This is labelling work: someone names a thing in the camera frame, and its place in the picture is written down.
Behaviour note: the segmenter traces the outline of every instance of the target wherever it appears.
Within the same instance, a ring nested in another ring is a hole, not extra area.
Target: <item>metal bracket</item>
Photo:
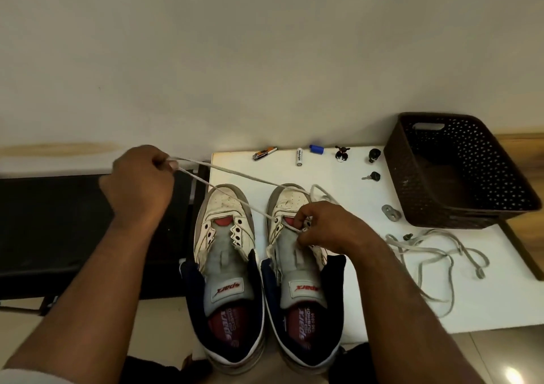
[[[394,223],[396,223],[403,216],[400,211],[397,211],[391,205],[384,205],[382,206],[381,210],[385,216],[387,216],[389,220],[393,221]]]

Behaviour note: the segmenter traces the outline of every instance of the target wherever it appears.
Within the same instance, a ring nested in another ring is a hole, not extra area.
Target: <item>white sleeve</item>
[[[0,384],[73,384],[54,375],[38,371],[7,369],[0,371]]]

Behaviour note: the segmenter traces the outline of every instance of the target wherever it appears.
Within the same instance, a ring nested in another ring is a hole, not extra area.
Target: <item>shoe tongue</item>
[[[215,238],[208,251],[203,272],[206,277],[204,313],[207,317],[230,302],[255,298],[248,278],[247,263],[232,243],[231,226],[212,223]]]
[[[327,308],[316,258],[310,248],[298,247],[297,237],[284,228],[276,241],[281,261],[280,307],[286,310],[301,302],[315,302]]]

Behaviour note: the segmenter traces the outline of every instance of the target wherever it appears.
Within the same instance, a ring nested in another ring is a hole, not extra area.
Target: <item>forearm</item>
[[[385,242],[355,250],[350,258],[379,381],[482,382]]]
[[[77,384],[119,379],[153,231],[114,220],[82,270],[5,368],[37,370]]]

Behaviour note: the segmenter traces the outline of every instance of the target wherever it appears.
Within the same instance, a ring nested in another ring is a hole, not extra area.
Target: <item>tile floor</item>
[[[5,306],[37,308],[40,298],[2,301]],[[0,365],[37,326],[36,315],[0,312]],[[467,360],[487,384],[536,384],[544,382],[544,325],[454,334]],[[238,377],[215,374],[209,383],[300,384],[301,376],[285,366],[274,340],[252,371]],[[197,347],[184,298],[140,301],[129,354],[180,367]],[[324,383],[320,376],[304,377],[304,383]]]

